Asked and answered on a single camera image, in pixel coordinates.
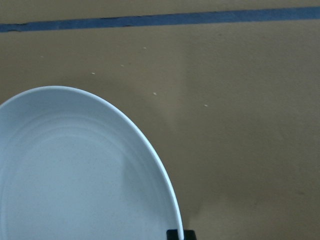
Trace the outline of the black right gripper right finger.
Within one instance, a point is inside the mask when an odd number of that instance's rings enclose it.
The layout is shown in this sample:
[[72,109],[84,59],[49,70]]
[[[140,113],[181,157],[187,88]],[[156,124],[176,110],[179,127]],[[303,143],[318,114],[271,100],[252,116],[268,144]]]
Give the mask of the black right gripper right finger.
[[184,240],[197,240],[196,233],[194,230],[184,230]]

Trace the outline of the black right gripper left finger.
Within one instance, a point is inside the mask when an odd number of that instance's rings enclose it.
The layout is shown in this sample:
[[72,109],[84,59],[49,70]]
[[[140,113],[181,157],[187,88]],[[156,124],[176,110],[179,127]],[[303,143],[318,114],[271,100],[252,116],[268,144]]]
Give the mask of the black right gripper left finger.
[[179,234],[177,230],[166,231],[167,240],[179,240]]

